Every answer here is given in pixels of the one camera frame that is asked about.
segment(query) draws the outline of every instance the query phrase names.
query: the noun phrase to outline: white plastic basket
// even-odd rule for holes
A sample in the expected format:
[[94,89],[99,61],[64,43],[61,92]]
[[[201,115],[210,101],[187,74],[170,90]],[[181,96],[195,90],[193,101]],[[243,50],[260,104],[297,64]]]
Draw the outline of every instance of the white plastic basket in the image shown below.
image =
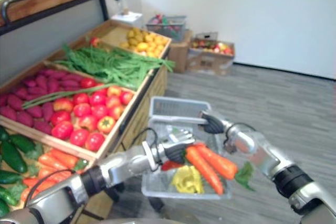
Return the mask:
[[[207,146],[220,155],[223,155],[223,145],[218,136],[208,134],[198,128],[198,123],[203,124],[204,120],[197,118],[201,110],[210,109],[210,104],[202,101],[153,97],[150,106],[149,127],[153,128],[159,139],[166,138],[176,130],[188,130],[194,134],[196,139],[206,143]],[[153,134],[149,133],[146,138],[149,144],[154,141]],[[230,199],[232,188],[230,182],[221,178],[225,192],[217,195],[208,182],[202,178],[204,194],[183,194],[179,193],[171,181],[176,169],[166,172],[160,169],[154,173],[147,173],[142,176],[142,193],[148,197],[159,198],[180,198],[180,199]]]

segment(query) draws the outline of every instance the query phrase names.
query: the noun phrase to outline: tomato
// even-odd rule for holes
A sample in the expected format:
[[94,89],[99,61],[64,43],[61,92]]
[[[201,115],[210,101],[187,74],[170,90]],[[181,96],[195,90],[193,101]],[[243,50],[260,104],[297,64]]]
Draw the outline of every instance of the tomato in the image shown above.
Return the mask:
[[70,135],[70,143],[82,147],[88,136],[89,132],[85,129],[74,130]]
[[97,128],[98,131],[102,132],[102,133],[110,133],[110,131],[113,129],[114,125],[116,121],[113,119],[113,117],[111,116],[104,116],[103,118],[101,118],[98,122]]
[[80,81],[80,86],[83,89],[92,88],[92,87],[96,86],[96,84],[97,84],[96,81],[93,80],[92,78],[83,78]]
[[105,137],[100,133],[91,133],[85,142],[86,149],[96,152],[105,141]]
[[74,105],[81,103],[89,103],[89,96],[85,93],[75,94],[73,96],[72,101]]
[[74,114],[77,117],[91,114],[91,106],[88,103],[77,104],[74,107]]
[[74,130],[73,124],[68,121],[58,123],[51,130],[51,135],[59,139],[65,140],[70,137]]
[[56,124],[59,124],[60,122],[63,122],[63,121],[71,122],[71,114],[68,111],[60,110],[60,111],[55,112],[51,116],[50,121],[53,124],[53,126],[56,126]]
[[100,92],[94,92],[90,97],[91,106],[95,105],[105,105],[106,96],[101,94]]
[[98,120],[108,114],[108,109],[104,105],[96,105],[91,108],[92,115]]
[[78,125],[79,127],[92,132],[97,128],[97,118],[95,118],[93,115],[82,116],[79,118]]

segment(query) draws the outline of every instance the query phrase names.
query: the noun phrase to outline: green leaf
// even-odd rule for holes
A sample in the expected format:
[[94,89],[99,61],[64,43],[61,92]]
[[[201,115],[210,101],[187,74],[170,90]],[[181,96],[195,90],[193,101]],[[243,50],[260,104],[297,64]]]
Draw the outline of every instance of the green leaf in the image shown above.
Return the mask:
[[25,156],[30,159],[38,160],[38,158],[43,154],[43,146],[40,143],[35,145],[33,151],[27,152]]
[[254,168],[250,162],[245,162],[244,166],[237,172],[235,180],[241,184],[244,188],[255,191],[252,187],[249,186],[249,181],[252,178]]
[[7,190],[16,200],[19,201],[23,190],[26,188],[27,186],[23,184],[22,182],[16,182],[14,186],[8,187]]

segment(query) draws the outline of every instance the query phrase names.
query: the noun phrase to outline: black cable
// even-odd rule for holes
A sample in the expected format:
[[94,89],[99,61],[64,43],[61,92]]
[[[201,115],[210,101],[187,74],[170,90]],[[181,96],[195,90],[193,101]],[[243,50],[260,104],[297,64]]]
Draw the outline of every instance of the black cable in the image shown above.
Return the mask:
[[60,172],[71,172],[72,174],[76,173],[74,170],[71,170],[71,169],[64,169],[64,170],[57,170],[53,173],[50,173],[49,175],[45,176],[44,178],[40,179],[32,188],[31,190],[29,191],[29,194],[25,200],[25,203],[24,203],[24,206],[23,207],[26,207],[27,206],[27,203],[28,201],[31,200],[34,192],[36,191],[37,187],[39,187],[44,181],[46,181],[49,177],[51,177],[52,175],[56,174],[56,173],[60,173]]
[[232,124],[232,125],[226,130],[226,133],[225,133],[225,140],[224,140],[224,142],[223,142],[224,145],[225,145],[226,142],[229,140],[228,132],[229,132],[234,126],[237,126],[237,125],[244,125],[244,126],[246,126],[246,127],[249,127],[251,130],[256,131],[255,128],[253,128],[252,126],[248,125],[247,123],[234,123],[234,124]]

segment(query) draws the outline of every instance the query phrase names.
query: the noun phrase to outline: carrot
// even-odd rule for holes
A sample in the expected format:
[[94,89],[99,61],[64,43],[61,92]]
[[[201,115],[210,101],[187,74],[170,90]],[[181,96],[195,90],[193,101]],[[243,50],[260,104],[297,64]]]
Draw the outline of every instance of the carrot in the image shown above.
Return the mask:
[[[30,192],[30,188],[26,188],[26,189],[24,189],[23,192],[21,193],[21,200],[22,200],[23,202],[26,201],[29,192]],[[33,195],[32,195],[31,198],[34,199],[35,196],[36,196],[38,193],[39,193],[39,191],[38,191],[38,190],[35,190],[35,192],[33,193]]]
[[61,152],[61,151],[59,151],[57,149],[52,149],[50,151],[50,154],[54,158],[60,160],[63,164],[65,164],[66,166],[68,166],[70,169],[73,169],[76,166],[77,162],[78,162],[78,158],[77,157],[72,156],[70,154],[66,154],[66,153]]
[[56,168],[58,170],[68,169],[67,166],[65,166],[62,162],[55,159],[53,156],[49,155],[48,153],[45,153],[45,154],[41,155],[38,158],[38,161],[43,165],[46,165],[46,166],[49,166],[49,167],[52,167],[52,168]]
[[204,158],[224,178],[235,178],[235,175],[238,172],[236,164],[227,158],[217,155],[206,146],[197,145],[195,147],[201,157]]
[[194,146],[188,147],[186,149],[185,157],[204,176],[204,178],[209,182],[209,184],[212,186],[215,192],[218,195],[222,195],[224,192],[224,189],[223,189],[221,181],[219,180],[216,172],[198,153],[197,148]]

